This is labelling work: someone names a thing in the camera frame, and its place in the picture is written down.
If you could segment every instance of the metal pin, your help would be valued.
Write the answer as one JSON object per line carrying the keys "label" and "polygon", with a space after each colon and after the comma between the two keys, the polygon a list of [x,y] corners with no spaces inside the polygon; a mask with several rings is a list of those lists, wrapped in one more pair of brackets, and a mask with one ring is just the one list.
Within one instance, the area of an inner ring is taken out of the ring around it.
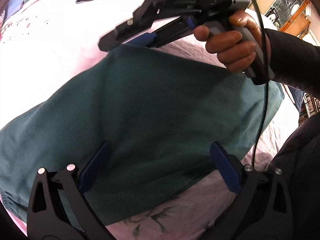
{"label": "metal pin", "polygon": [[38,173],[39,173],[39,174],[44,174],[44,173],[45,173],[45,168],[40,168],[40,169],[38,170]]}
{"label": "metal pin", "polygon": [[276,173],[277,175],[281,175],[281,174],[282,174],[282,171],[281,171],[281,169],[276,168],[276,169],[275,169],[275,173]]}
{"label": "metal pin", "polygon": [[69,164],[69,165],[67,166],[67,170],[68,170],[68,171],[73,171],[75,168],[76,168],[76,166],[75,166],[74,164]]}
{"label": "metal pin", "polygon": [[251,165],[249,165],[249,164],[247,164],[246,166],[244,166],[244,169],[245,169],[246,171],[253,171],[253,167],[252,167]]}

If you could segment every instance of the person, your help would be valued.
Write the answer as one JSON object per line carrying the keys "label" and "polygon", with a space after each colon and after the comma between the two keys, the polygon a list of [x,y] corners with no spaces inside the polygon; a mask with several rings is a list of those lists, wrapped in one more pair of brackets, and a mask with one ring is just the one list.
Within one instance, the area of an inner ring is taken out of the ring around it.
{"label": "person", "polygon": [[[244,11],[237,11],[229,22],[247,27],[262,46],[261,30]],[[208,39],[206,26],[194,29],[206,50],[217,53],[227,69],[240,73],[255,59],[252,41],[241,42],[241,33],[229,31]],[[276,82],[303,90],[320,98],[320,47],[287,33],[266,29],[268,61]],[[306,120],[285,142],[268,169],[280,168],[288,183],[294,215],[293,239],[319,239],[320,227],[320,114]]]}

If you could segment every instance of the black sleeve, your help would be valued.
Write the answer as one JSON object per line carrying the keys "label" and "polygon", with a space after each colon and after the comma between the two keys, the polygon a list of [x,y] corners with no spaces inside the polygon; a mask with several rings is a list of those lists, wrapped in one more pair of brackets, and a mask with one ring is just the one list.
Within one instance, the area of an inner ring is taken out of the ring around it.
{"label": "black sleeve", "polygon": [[270,67],[276,82],[320,98],[320,47],[293,35],[266,29],[271,44]]}

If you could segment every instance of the bed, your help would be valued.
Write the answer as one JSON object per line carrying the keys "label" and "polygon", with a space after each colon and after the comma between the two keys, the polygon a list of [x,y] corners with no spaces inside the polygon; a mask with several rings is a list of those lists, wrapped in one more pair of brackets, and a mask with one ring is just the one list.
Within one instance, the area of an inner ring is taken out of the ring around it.
{"label": "bed", "polygon": [[[0,108],[0,128],[47,100],[78,73],[100,62],[106,53],[98,49],[99,37],[130,18],[143,1],[93,0],[76,4],[75,0],[30,0],[7,19],[1,29],[0,40],[0,102],[3,106]],[[257,18],[255,12],[247,12]],[[157,29],[168,21],[157,22],[151,29]],[[276,30],[266,17],[263,21],[266,28]],[[208,54],[204,43],[192,35],[157,50],[224,67],[216,55]],[[285,97],[259,139],[257,170],[267,167],[298,127],[299,112],[292,95],[286,86],[281,86]],[[251,155],[252,149],[242,163],[250,163]],[[178,199],[107,228],[121,240],[144,240],[151,236],[158,240],[196,240],[234,197],[219,172],[214,171],[180,194]],[[26,224],[12,214],[11,217],[26,234]]]}

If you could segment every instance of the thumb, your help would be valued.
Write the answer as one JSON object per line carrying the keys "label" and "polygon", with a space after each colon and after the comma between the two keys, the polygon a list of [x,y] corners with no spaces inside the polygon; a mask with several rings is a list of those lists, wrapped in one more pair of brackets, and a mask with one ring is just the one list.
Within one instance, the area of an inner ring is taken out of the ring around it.
{"label": "thumb", "polygon": [[261,30],[251,15],[244,11],[236,11],[232,16],[229,17],[229,22],[231,25],[236,27],[247,27],[254,39],[262,48]]}

